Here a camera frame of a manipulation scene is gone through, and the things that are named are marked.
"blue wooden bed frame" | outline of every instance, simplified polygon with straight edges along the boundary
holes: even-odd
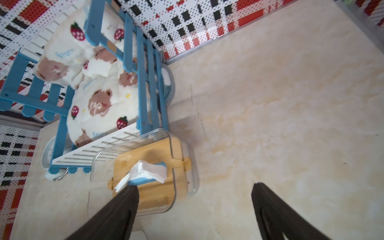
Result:
[[[101,34],[105,2],[109,3],[121,19],[124,20],[124,52],[121,52],[112,42]],[[92,0],[84,29],[86,39],[92,45],[99,46],[99,44],[101,44],[118,59],[123,61],[124,69],[127,72],[134,71],[137,73],[139,88],[139,118],[137,120],[137,128],[140,130],[140,134],[146,134],[160,128],[158,111],[161,113],[162,128],[168,130],[168,116],[164,97],[164,82],[161,74],[160,53],[153,47],[149,39],[144,39],[143,32],[133,24],[133,20],[128,13],[124,13],[123,10],[121,10],[115,2],[111,2],[111,0]],[[136,33],[137,40],[137,65],[132,60],[133,33]],[[148,73],[145,68],[145,45],[147,46]],[[57,84],[52,84],[47,102],[40,101],[44,82],[36,76],[33,78],[28,95],[24,96],[17,93],[29,61],[37,63],[35,60],[20,52],[17,54],[0,93],[0,111],[10,110],[12,104],[17,102],[24,104],[22,114],[25,117],[34,116],[37,109],[44,110],[43,119],[45,121],[52,121],[55,114],[59,114],[61,117],[49,172],[56,174],[60,171],[60,168],[64,167],[68,168],[68,173],[73,174],[77,171],[78,167],[82,167],[85,173],[89,173],[91,171],[90,166],[52,165],[53,159],[63,155],[68,131],[66,124],[67,116],[72,104],[74,90],[69,86],[67,87],[63,107],[57,106],[61,89],[61,86]],[[147,111],[146,82],[149,84],[149,93],[151,96],[151,124],[149,123]],[[159,91],[159,105],[157,102],[156,89]]]

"tile floor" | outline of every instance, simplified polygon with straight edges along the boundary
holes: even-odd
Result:
[[[170,67],[170,127],[194,145],[200,189],[135,229],[260,239],[250,197],[260,181],[332,239],[384,235],[384,55],[333,1],[298,0]],[[88,176],[53,185],[38,167],[12,239],[64,239],[86,221]]]

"floor crack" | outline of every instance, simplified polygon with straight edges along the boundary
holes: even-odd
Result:
[[[194,109],[196,109],[197,115],[200,116],[198,108],[195,107],[195,104],[193,103],[192,83],[189,85],[189,88],[191,89],[191,102],[192,102],[192,106],[194,107]],[[201,124],[201,128],[203,129],[204,136],[207,137],[207,134],[206,134],[205,128],[204,128],[204,124],[203,124],[203,120],[201,118],[200,118],[200,124]]]

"bed slat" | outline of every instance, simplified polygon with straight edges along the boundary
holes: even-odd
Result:
[[[149,78],[149,94],[151,95],[151,119],[152,129],[159,128],[159,114],[157,110],[157,96],[156,96],[156,80],[155,80],[155,64],[153,63],[153,45],[147,39],[147,59],[148,59],[148,78]]]
[[[125,23],[124,23],[124,70],[127,73],[133,72],[133,61],[132,61],[132,36],[133,36],[133,20],[125,13]]]
[[[67,19],[67,16],[65,16],[63,13],[60,14],[58,17],[55,18],[55,21],[58,23],[62,23],[64,20]]]
[[[28,59],[24,58],[22,55],[16,56],[3,85],[0,97],[9,97],[9,93],[6,92],[7,90],[17,94],[17,89],[20,86],[27,65]],[[12,104],[13,101],[0,99],[0,109],[2,111],[9,110],[12,107]]]
[[[146,134],[152,130],[152,126],[148,122],[147,112],[147,73],[145,71],[144,59],[144,37],[141,29],[136,28],[137,34],[137,78],[139,87],[139,127],[140,134]]]
[[[2,95],[3,94],[8,95],[8,96],[6,96],[8,99],[10,99],[11,101],[17,102],[17,103],[22,103],[22,104],[28,105],[28,106],[34,106],[34,107],[36,107],[38,109],[42,109],[42,110],[48,110],[50,112],[54,112],[54,113],[60,114],[62,116],[68,115],[68,109],[61,108],[58,106],[49,105],[43,101],[40,101],[39,99],[29,98],[27,96],[18,94],[15,91],[3,89]]]
[[[159,85],[159,99],[160,99],[160,112],[161,112],[161,123],[162,128],[169,131],[168,126],[168,115],[167,115],[167,106],[166,100],[164,98],[164,81],[161,75],[161,60],[160,54],[156,52],[156,72],[157,72],[157,84]]]
[[[57,102],[59,100],[61,86],[57,84],[52,84],[51,89],[49,91],[47,103],[57,106]],[[47,122],[53,121],[55,118],[55,113],[50,111],[44,111],[43,119]]]
[[[43,90],[44,82],[37,77],[33,78],[31,88],[29,89],[28,92],[28,97],[33,98],[33,99],[40,99],[41,96],[41,91]],[[36,108],[24,105],[23,110],[22,110],[22,115],[24,117],[32,117],[33,115],[36,114]]]

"tissue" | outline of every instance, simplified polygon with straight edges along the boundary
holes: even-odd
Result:
[[[154,179],[160,183],[164,183],[167,179],[167,167],[165,163],[150,164],[146,161],[139,160],[130,172],[116,185],[115,191],[120,192],[125,185],[134,179]]]

